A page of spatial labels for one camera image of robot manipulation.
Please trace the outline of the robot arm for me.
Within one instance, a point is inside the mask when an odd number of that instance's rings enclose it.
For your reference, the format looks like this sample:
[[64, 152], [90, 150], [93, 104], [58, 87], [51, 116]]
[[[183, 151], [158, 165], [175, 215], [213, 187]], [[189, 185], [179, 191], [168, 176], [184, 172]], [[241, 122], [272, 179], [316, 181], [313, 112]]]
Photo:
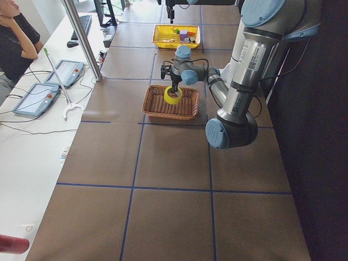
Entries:
[[167, 17], [170, 23], [173, 24], [175, 19], [175, 11], [173, 7], [175, 5], [234, 5], [241, 9], [244, 1], [235, 0], [165, 0]]
[[171, 92], [179, 83], [206, 82], [219, 106], [206, 124], [206, 138], [217, 149], [251, 144], [258, 126], [249, 112], [251, 100], [270, 61], [274, 45], [314, 36], [320, 27], [321, 1], [234, 1], [241, 21], [230, 62], [223, 70], [196, 66], [187, 46], [176, 49], [172, 65], [162, 66], [170, 76]]

